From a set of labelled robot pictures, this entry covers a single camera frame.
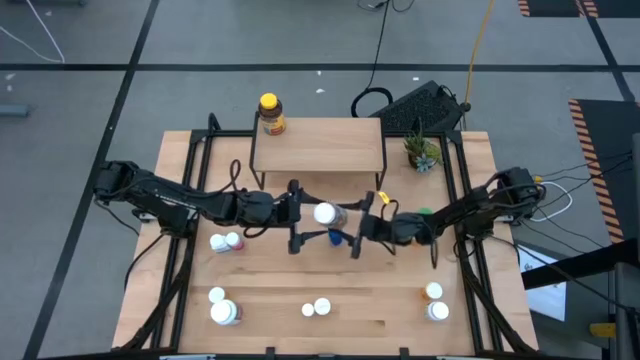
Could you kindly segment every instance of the yellow lid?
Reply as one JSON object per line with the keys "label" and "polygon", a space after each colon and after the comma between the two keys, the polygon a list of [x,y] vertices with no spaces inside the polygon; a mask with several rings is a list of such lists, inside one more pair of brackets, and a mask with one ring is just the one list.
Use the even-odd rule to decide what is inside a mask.
{"label": "yellow lid", "polygon": [[275,94],[266,93],[260,97],[260,106],[267,110],[275,109],[278,106],[278,98]]}

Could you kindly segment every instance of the white bottle cap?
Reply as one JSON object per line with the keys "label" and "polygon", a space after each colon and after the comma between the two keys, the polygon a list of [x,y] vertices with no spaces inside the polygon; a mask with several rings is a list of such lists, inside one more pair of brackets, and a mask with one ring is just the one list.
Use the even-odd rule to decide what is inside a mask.
{"label": "white bottle cap", "polygon": [[320,203],[313,209],[313,218],[322,225],[331,224],[336,218],[336,209],[329,203]]}
{"label": "white bottle cap", "polygon": [[209,291],[209,301],[211,301],[214,304],[224,300],[224,296],[225,296],[225,292],[224,292],[224,289],[221,287],[216,286]]}
{"label": "white bottle cap", "polygon": [[304,304],[302,305],[302,315],[306,316],[306,317],[310,317],[313,316],[313,312],[314,312],[314,308],[313,305],[311,304]]}
{"label": "white bottle cap", "polygon": [[440,321],[449,317],[449,307],[442,301],[434,301],[427,307],[431,320]]}
{"label": "white bottle cap", "polygon": [[227,243],[224,242],[224,236],[220,234],[213,234],[211,239],[209,239],[209,243],[213,250],[221,250],[228,247]]}
{"label": "white bottle cap", "polygon": [[442,297],[442,286],[438,283],[428,283],[425,292],[430,299],[440,299]]}
{"label": "white bottle cap", "polygon": [[220,301],[211,307],[211,318],[220,325],[224,325],[231,316],[231,305],[226,301]]}
{"label": "white bottle cap", "polygon": [[313,307],[318,315],[327,315],[331,311],[331,302],[327,298],[320,298]]}
{"label": "white bottle cap", "polygon": [[240,236],[234,232],[230,232],[224,237],[224,241],[230,246],[236,246],[240,243]]}

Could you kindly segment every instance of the white cable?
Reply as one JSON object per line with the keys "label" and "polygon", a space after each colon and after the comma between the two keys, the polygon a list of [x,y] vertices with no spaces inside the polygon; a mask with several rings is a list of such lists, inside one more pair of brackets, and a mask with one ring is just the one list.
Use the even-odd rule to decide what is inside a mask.
{"label": "white cable", "polygon": [[571,207],[571,205],[573,204],[573,198],[571,197],[571,194],[569,194],[569,192],[567,191],[567,189],[563,188],[562,186],[554,183],[553,181],[543,181],[540,183],[540,185],[553,185],[555,187],[557,187],[558,189],[562,190],[564,192],[565,195],[567,195],[567,197],[569,198],[569,203],[563,207],[562,209],[554,212],[553,214],[549,215],[549,216],[545,216],[541,219],[534,219],[531,218],[529,220],[533,221],[533,222],[543,222],[543,221],[547,221],[549,219],[551,219],[552,217],[555,217],[557,215],[562,214],[563,212],[567,211],[567,209],[569,209]]}
{"label": "white cable", "polygon": [[5,29],[4,27],[0,26],[0,30],[2,30],[2,32],[4,32],[5,34],[7,34],[7,36],[9,36],[10,38],[12,38],[13,40],[19,42],[20,44],[22,44],[24,47],[26,47],[27,49],[31,50],[31,52],[33,52],[34,54],[36,54],[36,56],[38,56],[39,58],[41,58],[42,60],[48,61],[48,62],[52,62],[52,63],[65,63],[66,60],[64,58],[64,55],[62,54],[62,51],[60,50],[60,48],[58,47],[58,43],[56,42],[56,39],[53,38],[53,35],[51,35],[51,33],[49,32],[49,29],[47,28],[47,25],[44,24],[44,22],[42,21],[42,19],[40,18],[40,15],[38,15],[38,12],[36,11],[36,9],[33,7],[33,4],[31,4],[30,0],[25,0],[27,2],[27,4],[29,5],[29,7],[31,8],[31,11],[33,12],[33,14],[36,16],[36,19],[38,19],[38,21],[40,22],[40,25],[42,25],[42,28],[44,29],[44,31],[46,31],[47,35],[49,35],[49,39],[51,39],[51,42],[53,43],[53,46],[56,48],[56,50],[58,51],[58,55],[60,55],[60,60],[56,60],[56,59],[50,59],[42,54],[40,54],[39,52],[36,51],[36,49],[32,48],[31,46],[29,46],[29,44],[27,44],[26,42],[20,40],[18,37],[16,37],[15,35],[11,34],[7,29]]}

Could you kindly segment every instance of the wooden tabletop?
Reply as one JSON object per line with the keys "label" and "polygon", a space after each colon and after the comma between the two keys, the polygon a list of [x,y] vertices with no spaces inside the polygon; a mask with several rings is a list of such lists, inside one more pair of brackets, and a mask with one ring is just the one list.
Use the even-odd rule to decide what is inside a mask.
{"label": "wooden tabletop", "polygon": [[379,118],[286,118],[276,136],[258,123],[256,171],[380,172]]}
{"label": "wooden tabletop", "polygon": [[[180,181],[189,135],[165,133],[156,174]],[[488,136],[463,133],[463,139],[471,183],[479,186],[495,172]],[[229,181],[228,166],[233,159],[248,164],[250,142],[248,137],[214,140],[207,191]],[[200,159],[201,148],[196,159]],[[400,202],[400,211],[415,212],[422,207],[438,210],[449,203],[441,166],[428,174],[418,174],[407,163],[401,138],[387,138],[386,148],[388,169],[382,190]],[[450,151],[460,196],[462,185],[453,145]],[[280,195],[292,178],[312,195],[336,202],[358,200],[365,191],[375,188],[368,174],[282,172],[267,179],[265,191]],[[257,190],[248,169],[243,169],[238,186]],[[376,199],[372,213],[379,213],[380,207],[381,201]],[[299,231],[318,229],[311,212],[311,206],[303,206]],[[349,213],[347,232],[354,233],[358,219],[357,213]],[[238,230],[200,222],[180,352],[264,353],[266,347],[275,346],[282,354],[394,355],[399,347],[408,347],[412,355],[473,354],[460,266],[452,251],[453,229],[447,229],[438,239],[437,269],[431,267],[429,247],[416,244],[400,248],[393,257],[380,244],[365,241],[360,259],[353,260],[347,246],[332,248],[327,238],[319,237],[304,245],[300,254],[289,255],[288,230],[283,229],[271,229],[247,240],[241,252],[215,254],[211,250],[208,240],[212,234]],[[506,225],[496,224],[495,232],[511,239]],[[157,233],[156,224],[143,225],[136,253]],[[490,240],[484,246],[496,305],[525,342],[537,348],[514,249]],[[167,249],[168,241],[159,244],[132,272],[114,346],[131,338],[155,306]],[[443,301],[451,310],[450,317],[442,322],[427,321],[423,316],[426,302],[419,289],[431,281],[443,286]],[[221,327],[211,320],[207,294],[213,286],[224,287],[229,298],[244,308],[239,325]],[[303,317],[301,306],[319,297],[331,300],[331,313]],[[477,303],[484,346],[490,349],[486,313]],[[173,309],[167,314],[162,344],[168,344],[172,321]]]}

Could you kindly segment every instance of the blue object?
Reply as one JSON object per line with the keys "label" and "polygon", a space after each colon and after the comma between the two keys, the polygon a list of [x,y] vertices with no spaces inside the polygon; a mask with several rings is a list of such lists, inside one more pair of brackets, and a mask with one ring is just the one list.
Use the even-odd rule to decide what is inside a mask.
{"label": "blue object", "polygon": [[342,235],[334,230],[329,230],[329,241],[332,246],[340,246],[342,244]]}

